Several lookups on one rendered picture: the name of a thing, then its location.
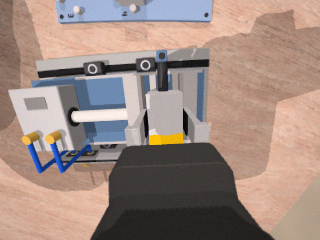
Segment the grey block with green end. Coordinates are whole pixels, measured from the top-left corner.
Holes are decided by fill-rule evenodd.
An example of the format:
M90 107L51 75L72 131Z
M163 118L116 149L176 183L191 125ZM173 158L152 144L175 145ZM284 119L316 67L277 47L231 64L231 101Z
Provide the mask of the grey block with green end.
M120 6L130 6L135 4L136 6L145 6L145 0L118 0Z

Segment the white block with yellow end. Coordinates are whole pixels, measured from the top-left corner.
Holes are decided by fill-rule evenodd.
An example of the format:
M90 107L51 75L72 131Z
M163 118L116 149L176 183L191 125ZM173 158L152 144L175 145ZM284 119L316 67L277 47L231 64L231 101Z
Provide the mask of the white block with yellow end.
M183 92L149 91L146 105L150 145L183 143Z

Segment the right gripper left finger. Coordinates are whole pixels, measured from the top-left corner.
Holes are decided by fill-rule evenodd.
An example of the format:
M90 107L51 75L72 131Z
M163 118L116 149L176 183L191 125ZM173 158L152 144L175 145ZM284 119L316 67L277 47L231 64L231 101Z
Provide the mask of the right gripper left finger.
M125 128L126 143L128 146L143 145L148 136L147 109L142 109L133 126Z

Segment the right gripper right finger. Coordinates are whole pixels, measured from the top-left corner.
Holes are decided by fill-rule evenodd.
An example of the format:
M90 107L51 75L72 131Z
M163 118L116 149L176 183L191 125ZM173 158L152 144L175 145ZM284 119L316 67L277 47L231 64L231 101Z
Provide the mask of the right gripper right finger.
M183 107L183 130L191 143L209 143L210 125L200 122L188 107Z

